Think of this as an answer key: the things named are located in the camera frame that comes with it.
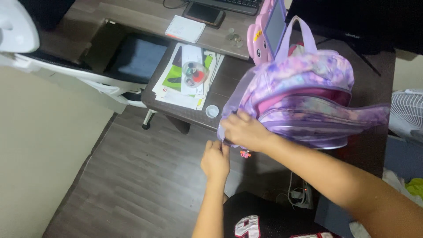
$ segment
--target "smartphone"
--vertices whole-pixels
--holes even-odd
[[[195,2],[190,2],[182,14],[183,17],[197,22],[204,22],[216,29],[219,29],[225,15],[226,13],[220,9]]]

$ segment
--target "keyboard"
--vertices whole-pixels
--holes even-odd
[[[189,0],[190,2],[201,3],[211,7],[236,11],[247,15],[256,15],[261,0]]]

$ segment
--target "black jersey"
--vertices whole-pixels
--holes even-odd
[[[223,206],[225,238],[337,238],[292,208],[243,192]]]

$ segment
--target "chair leg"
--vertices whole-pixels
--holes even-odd
[[[150,128],[150,121],[153,119],[154,114],[156,111],[149,109],[146,115],[146,118],[144,119],[143,123],[143,129],[148,130]]]

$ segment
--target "hand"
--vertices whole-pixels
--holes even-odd
[[[207,180],[226,182],[229,170],[229,146],[222,145],[220,141],[207,141],[206,149],[201,159],[201,169]]]
[[[238,110],[220,123],[225,128],[225,137],[231,142],[252,151],[263,152],[268,140],[274,135],[258,120]]]

